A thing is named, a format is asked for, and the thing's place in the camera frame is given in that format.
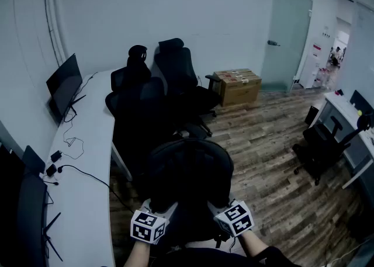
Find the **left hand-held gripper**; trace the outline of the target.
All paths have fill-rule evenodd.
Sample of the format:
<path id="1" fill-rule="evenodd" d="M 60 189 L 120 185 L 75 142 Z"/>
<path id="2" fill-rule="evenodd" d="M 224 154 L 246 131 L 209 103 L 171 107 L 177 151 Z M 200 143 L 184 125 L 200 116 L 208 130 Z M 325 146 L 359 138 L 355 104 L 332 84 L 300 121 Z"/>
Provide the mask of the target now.
<path id="1" fill-rule="evenodd" d="M 131 218 L 131 238 L 148 244 L 158 244 L 160 238 L 165 235 L 177 206 L 178 202 L 174 202 L 166 211 L 157 213 L 151 208 L 151 199 L 145 200 L 140 210 L 136 210 Z"/>

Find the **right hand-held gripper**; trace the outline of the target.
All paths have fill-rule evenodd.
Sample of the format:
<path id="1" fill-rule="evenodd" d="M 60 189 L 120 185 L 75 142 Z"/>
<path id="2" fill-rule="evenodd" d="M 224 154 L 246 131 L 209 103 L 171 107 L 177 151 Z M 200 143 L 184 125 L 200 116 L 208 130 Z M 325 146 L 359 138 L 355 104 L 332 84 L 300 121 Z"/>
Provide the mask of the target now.
<path id="1" fill-rule="evenodd" d="M 208 202 L 213 220 L 231 237 L 238 237 L 254 226 L 252 214 L 244 201 L 230 199 L 227 206 L 218 208 Z"/>

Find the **black backpack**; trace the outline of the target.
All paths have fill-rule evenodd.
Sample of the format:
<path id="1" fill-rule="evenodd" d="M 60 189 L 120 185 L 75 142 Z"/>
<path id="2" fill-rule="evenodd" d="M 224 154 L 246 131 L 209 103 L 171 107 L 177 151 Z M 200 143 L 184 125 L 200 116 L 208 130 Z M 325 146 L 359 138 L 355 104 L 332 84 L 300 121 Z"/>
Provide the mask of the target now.
<path id="1" fill-rule="evenodd" d="M 146 168 L 150 209 L 164 213 L 176 205 L 160 246 L 182 247 L 207 240 L 221 243 L 229 238 L 214 220 L 217 213 L 208 205 L 228 207 L 233 169 L 228 152 L 209 140 L 185 138 L 150 153 Z"/>

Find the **black mesh office chair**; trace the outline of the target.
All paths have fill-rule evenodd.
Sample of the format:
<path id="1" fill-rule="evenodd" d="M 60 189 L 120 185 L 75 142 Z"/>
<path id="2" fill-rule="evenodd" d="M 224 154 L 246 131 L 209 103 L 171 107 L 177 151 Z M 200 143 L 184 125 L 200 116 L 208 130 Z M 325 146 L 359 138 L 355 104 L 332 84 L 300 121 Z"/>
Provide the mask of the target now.
<path id="1" fill-rule="evenodd" d="M 132 176 L 135 190 L 148 195 L 147 159 L 158 146 L 182 139 L 171 117 L 160 78 L 152 77 L 107 95 L 115 118 L 113 143 Z"/>

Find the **person's left forearm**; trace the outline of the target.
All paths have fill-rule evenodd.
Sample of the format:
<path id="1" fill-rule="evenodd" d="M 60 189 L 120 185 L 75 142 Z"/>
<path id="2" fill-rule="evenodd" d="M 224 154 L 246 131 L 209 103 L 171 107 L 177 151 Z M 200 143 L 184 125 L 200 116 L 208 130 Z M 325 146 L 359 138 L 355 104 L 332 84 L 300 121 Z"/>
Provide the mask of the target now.
<path id="1" fill-rule="evenodd" d="M 136 240 L 133 249 L 123 267 L 148 267 L 151 245 Z"/>

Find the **black swivel chair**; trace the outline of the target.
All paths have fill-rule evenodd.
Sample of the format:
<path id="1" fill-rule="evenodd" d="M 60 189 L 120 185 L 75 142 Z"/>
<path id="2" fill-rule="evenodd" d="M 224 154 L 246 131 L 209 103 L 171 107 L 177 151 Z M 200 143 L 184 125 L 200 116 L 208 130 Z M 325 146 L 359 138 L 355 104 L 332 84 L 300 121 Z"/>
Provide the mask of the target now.
<path id="1" fill-rule="evenodd" d="M 314 184 L 319 185 L 321 175 L 328 168 L 335 165 L 342 157 L 344 151 L 350 147 L 350 141 L 362 131 L 369 130 L 373 113 L 365 113 L 358 117 L 357 129 L 347 134 L 341 141 L 337 141 L 337 132 L 343 129 L 341 123 L 331 116 L 334 128 L 329 131 L 322 123 L 312 126 L 303 132 L 306 145 L 294 144 L 292 147 L 298 159 L 304 163 L 305 170 L 314 179 Z"/>

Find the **black chair with wide headrest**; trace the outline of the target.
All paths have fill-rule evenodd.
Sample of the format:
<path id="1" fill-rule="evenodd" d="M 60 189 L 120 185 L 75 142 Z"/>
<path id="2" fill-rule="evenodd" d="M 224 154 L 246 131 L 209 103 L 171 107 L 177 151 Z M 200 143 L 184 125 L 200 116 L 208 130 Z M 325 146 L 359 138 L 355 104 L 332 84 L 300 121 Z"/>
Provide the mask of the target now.
<path id="1" fill-rule="evenodd" d="M 154 62 L 166 80 L 167 100 L 180 124 L 195 124 L 211 137 L 212 131 L 202 120 L 202 116 L 217 116 L 213 108 L 221 102 L 221 96 L 213 90 L 213 85 L 221 83 L 221 79 L 206 75 L 209 87 L 199 85 L 192 65 L 191 51 L 180 38 L 160 41 Z"/>

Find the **person's body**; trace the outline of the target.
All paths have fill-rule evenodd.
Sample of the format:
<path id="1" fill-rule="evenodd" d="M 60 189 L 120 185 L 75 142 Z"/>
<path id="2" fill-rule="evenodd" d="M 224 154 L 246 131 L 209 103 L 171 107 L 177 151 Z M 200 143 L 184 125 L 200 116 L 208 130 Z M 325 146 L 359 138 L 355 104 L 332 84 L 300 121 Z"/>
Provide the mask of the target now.
<path id="1" fill-rule="evenodd" d="M 213 248 L 184 248 L 159 255 L 149 267 L 250 267 L 254 263 L 246 257 Z"/>

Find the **white curved desk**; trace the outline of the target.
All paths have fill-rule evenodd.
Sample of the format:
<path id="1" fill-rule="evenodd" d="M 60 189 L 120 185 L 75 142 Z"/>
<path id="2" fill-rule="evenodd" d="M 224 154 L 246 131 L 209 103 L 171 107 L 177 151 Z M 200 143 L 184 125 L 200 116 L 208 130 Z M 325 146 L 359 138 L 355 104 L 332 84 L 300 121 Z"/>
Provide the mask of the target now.
<path id="1" fill-rule="evenodd" d="M 77 116 L 61 123 L 50 153 L 62 151 L 56 162 L 58 185 L 49 185 L 54 203 L 47 221 L 49 267 L 114 267 L 109 210 L 109 176 L 115 119 L 105 98 L 112 91 L 110 71 L 84 79 L 84 98 L 74 105 Z"/>

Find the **black computer monitor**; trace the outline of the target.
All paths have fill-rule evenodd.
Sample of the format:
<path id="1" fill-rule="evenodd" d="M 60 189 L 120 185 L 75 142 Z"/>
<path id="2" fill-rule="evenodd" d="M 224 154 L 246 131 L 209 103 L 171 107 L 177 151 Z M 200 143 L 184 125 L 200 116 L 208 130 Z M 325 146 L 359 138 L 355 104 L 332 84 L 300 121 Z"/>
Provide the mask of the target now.
<path id="1" fill-rule="evenodd" d="M 16 222 L 19 264 L 21 267 L 49 267 L 49 249 L 55 250 L 47 232 L 56 219 L 46 222 L 47 206 L 54 203 L 47 191 L 47 185 L 52 182 L 43 179 L 46 165 L 31 146 L 26 147 L 22 162 L 25 170 L 20 184 Z"/>
<path id="2" fill-rule="evenodd" d="M 60 124 L 66 117 L 82 84 L 76 55 L 71 55 L 46 81 L 51 98 L 49 109 L 54 121 Z"/>

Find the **cardboard box with red label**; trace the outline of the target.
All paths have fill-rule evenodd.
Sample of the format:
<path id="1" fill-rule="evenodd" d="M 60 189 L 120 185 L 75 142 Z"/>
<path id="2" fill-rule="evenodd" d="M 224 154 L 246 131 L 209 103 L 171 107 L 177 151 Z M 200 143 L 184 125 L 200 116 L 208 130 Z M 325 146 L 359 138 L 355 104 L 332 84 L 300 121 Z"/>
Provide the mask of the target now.
<path id="1" fill-rule="evenodd" d="M 236 69 L 236 70 L 215 71 L 214 74 L 215 75 L 227 75 L 227 74 L 236 75 L 236 74 L 243 74 L 246 72 L 252 72 L 252 71 L 249 70 L 248 68 L 244 68 L 244 69 Z"/>
<path id="2" fill-rule="evenodd" d="M 251 77 L 257 77 L 253 72 L 238 72 L 238 73 L 225 73 L 217 75 L 220 79 L 229 79 L 229 78 L 251 78 Z"/>
<path id="3" fill-rule="evenodd" d="M 262 79 L 256 75 L 221 80 L 221 106 L 228 107 L 256 101 Z"/>

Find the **small black computer case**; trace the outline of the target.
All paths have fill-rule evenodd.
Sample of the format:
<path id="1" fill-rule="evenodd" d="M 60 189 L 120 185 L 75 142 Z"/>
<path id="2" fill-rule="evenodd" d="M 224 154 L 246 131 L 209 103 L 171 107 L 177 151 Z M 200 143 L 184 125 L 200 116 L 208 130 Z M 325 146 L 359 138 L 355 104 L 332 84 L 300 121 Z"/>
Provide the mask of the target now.
<path id="1" fill-rule="evenodd" d="M 310 126 L 313 122 L 313 120 L 315 119 L 315 117 L 317 116 L 317 113 L 318 113 L 318 109 L 314 106 L 310 106 L 310 109 L 309 109 L 309 112 L 304 120 L 304 122 Z"/>

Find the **white straight desk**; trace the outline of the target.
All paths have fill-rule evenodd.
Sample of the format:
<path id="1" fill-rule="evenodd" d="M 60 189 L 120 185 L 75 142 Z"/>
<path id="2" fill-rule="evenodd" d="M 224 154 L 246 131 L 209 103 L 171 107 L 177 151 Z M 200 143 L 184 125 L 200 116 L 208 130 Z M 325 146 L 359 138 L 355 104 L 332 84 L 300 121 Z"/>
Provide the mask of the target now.
<path id="1" fill-rule="evenodd" d="M 343 126 L 348 126 L 349 130 L 357 129 L 356 124 L 359 118 L 357 109 L 344 96 L 337 95 L 335 92 L 324 94 L 312 124 L 325 123 L 333 113 L 338 114 L 337 119 Z M 370 167 L 374 167 L 374 129 L 362 131 L 356 138 L 360 142 L 351 140 L 351 146 L 344 151 L 345 158 L 354 169 L 354 175 L 342 186 L 343 189 L 356 181 Z"/>

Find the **dark desk screen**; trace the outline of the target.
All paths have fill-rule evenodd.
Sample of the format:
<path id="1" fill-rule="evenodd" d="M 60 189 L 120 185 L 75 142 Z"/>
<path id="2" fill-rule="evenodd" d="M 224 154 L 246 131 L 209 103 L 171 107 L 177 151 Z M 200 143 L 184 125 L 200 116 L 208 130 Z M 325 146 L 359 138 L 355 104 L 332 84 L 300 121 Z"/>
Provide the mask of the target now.
<path id="1" fill-rule="evenodd" d="M 354 108 L 360 110 L 362 113 L 374 112 L 374 108 L 357 90 L 354 90 L 349 101 Z"/>

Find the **frosted glass door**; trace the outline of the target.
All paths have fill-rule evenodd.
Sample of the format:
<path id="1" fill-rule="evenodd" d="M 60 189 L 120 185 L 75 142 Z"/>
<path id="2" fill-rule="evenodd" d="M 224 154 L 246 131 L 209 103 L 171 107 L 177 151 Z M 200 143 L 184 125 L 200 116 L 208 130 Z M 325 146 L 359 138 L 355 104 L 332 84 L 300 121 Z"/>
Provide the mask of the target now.
<path id="1" fill-rule="evenodd" d="M 289 92 L 304 51 L 312 0 L 272 0 L 261 90 Z"/>

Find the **white wall conduit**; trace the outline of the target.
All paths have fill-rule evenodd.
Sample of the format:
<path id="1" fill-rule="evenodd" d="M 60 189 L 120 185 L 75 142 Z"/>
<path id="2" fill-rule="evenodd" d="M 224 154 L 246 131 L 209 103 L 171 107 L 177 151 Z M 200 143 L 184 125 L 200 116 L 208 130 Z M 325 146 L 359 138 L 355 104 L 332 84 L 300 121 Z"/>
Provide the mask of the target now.
<path id="1" fill-rule="evenodd" d="M 68 58 L 62 0 L 44 0 L 47 25 L 58 65 Z"/>

